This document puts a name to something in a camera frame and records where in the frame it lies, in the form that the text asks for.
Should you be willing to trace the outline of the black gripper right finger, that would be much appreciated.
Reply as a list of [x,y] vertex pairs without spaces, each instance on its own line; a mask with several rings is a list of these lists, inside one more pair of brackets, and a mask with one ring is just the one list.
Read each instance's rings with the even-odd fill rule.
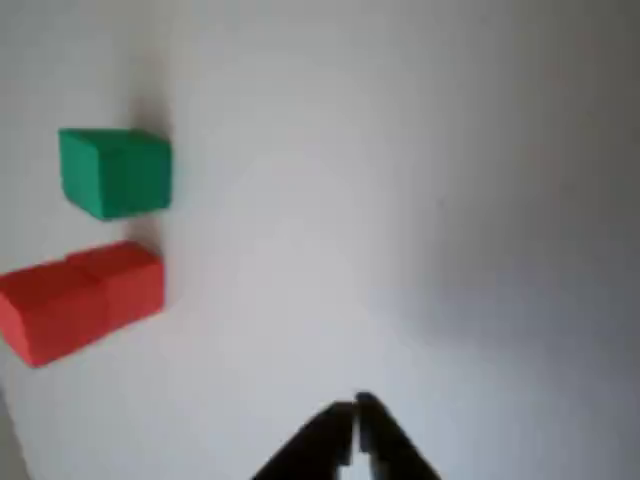
[[356,405],[360,450],[369,455],[372,479],[441,479],[377,396],[359,392]]

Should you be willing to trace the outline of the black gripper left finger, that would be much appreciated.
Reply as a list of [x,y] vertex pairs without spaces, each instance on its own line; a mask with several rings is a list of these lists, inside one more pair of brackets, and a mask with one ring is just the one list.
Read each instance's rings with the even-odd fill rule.
[[351,465],[356,408],[336,401],[303,425],[253,476],[254,480],[333,480]]

